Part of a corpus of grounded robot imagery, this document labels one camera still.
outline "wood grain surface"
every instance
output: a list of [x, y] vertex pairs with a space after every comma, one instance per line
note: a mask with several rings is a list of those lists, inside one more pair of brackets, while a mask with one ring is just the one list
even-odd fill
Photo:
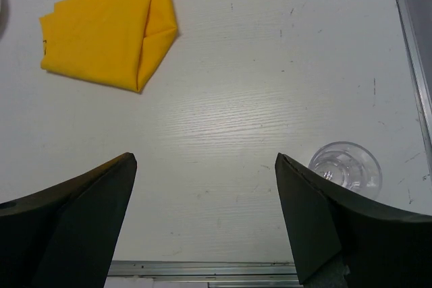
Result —
[[56, 1], [7, 0], [0, 202], [129, 151], [115, 259], [292, 261], [277, 153], [307, 165], [347, 140], [379, 161], [378, 201], [432, 214], [395, 0], [173, 0], [180, 34], [142, 94], [39, 68]]

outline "black object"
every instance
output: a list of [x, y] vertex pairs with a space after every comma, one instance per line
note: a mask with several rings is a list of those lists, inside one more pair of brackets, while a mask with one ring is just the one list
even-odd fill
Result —
[[305, 287], [432, 287], [432, 217], [364, 198], [280, 153], [275, 168]]
[[134, 155], [125, 153], [0, 204], [0, 287], [103, 287], [135, 173]]

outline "clear glass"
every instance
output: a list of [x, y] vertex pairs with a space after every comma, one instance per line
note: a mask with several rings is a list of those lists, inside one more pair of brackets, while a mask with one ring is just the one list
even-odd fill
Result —
[[362, 146], [334, 142], [318, 150], [309, 169], [342, 187], [376, 199], [383, 183], [377, 159]]

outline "white table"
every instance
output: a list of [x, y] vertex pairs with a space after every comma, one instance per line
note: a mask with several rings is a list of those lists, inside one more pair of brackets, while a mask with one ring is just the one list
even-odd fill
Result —
[[0, 202], [129, 151], [116, 260], [292, 261], [275, 157], [347, 140], [381, 164], [380, 202], [432, 214], [395, 0], [173, 0], [180, 36], [141, 95], [39, 68], [56, 1], [7, 0]]

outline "folded yellow napkin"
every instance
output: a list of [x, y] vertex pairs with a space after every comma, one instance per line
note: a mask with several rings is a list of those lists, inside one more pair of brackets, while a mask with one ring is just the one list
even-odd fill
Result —
[[63, 0], [40, 18], [40, 67], [140, 92], [177, 34], [171, 0]]

